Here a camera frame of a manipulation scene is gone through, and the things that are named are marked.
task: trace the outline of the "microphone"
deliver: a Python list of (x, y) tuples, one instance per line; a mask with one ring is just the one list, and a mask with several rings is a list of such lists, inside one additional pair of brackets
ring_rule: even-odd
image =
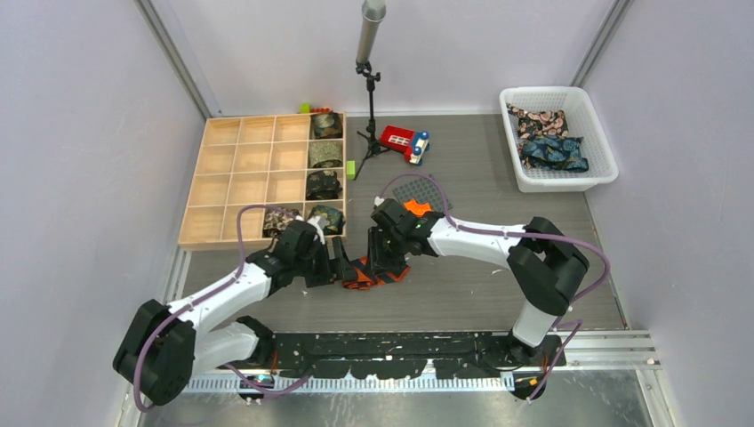
[(364, 66), (369, 61), (369, 54), (372, 53), (374, 38), (377, 36), (377, 28), (380, 22), (385, 18), (387, 7), (385, 0), (364, 0), (361, 6), (361, 14), (364, 22), (361, 24), (361, 36), (358, 38), (358, 51), (356, 54), (356, 64)]

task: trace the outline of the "red toy truck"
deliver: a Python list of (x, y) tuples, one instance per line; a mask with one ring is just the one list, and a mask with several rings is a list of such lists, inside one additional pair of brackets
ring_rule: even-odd
[(414, 132), (395, 126), (387, 126), (380, 136), (380, 145), (403, 153), (406, 162), (421, 166), (421, 156), (429, 151), (429, 132)]

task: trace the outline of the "white plastic basket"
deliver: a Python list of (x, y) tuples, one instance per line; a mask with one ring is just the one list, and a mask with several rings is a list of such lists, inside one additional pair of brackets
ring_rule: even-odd
[[(582, 156), (589, 160), (588, 172), (544, 171), (523, 167), (517, 150), (517, 144), (521, 142), (516, 132), (518, 118), (508, 114), (507, 103), (532, 112), (562, 109), (568, 123), (568, 135), (584, 138), (581, 150)], [(521, 191), (585, 191), (597, 184), (612, 182), (618, 177), (618, 165), (615, 164), (613, 152), (607, 144), (605, 132), (589, 95), (583, 89), (565, 86), (516, 87), (500, 93), (500, 105), (516, 181)]]

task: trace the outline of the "microphone stand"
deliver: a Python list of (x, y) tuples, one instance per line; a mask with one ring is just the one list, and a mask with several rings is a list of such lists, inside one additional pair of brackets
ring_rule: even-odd
[(366, 155), (361, 160), (361, 165), (359, 165), (358, 170), (356, 171), (356, 176), (354, 176), (354, 181), (358, 178), (358, 175), (361, 173), (361, 168), (364, 167), (364, 162), (372, 157), (376, 157), (386, 151), (390, 151), (390, 149), (386, 147), (382, 147), (380, 145), (380, 140), (377, 139), (375, 136), (375, 131), (377, 130), (377, 123), (374, 121), (374, 87), (375, 83), (380, 81), (380, 73), (372, 74), (372, 64), (367, 61), (364, 64), (356, 64), (356, 72), (357, 74), (360, 74), (364, 77), (366, 77), (366, 90), (369, 92), (369, 124), (366, 126), (366, 131), (369, 133), (368, 135), (365, 135), (361, 133), (360, 131), (357, 131), (358, 135), (364, 138), (367, 142), (367, 148), (366, 148)]

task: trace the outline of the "orange object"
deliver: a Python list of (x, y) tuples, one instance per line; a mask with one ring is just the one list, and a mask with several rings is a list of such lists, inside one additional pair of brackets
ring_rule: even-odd
[(409, 212), (418, 217), (422, 217), (425, 213), (432, 210), (432, 208), (429, 206), (429, 203), (420, 204), (416, 201), (415, 198), (412, 198), (411, 200), (403, 203), (403, 206), (405, 206), (405, 208), (408, 209)]
[(275, 369), (277, 369), (277, 350), (275, 350), (275, 357), (272, 358), (272, 367), (269, 369), (269, 374), (274, 375)]
[(405, 269), (401, 271), (386, 271), (384, 273), (374, 275), (370, 273), (367, 268), (368, 261), (365, 256), (357, 260), (351, 261), (351, 265), (357, 272), (357, 280), (355, 282), (342, 282), (343, 287), (346, 289), (354, 289), (357, 291), (365, 291), (373, 286), (381, 286), (386, 283), (400, 282), (408, 274), (411, 269), (409, 266), (405, 266)]

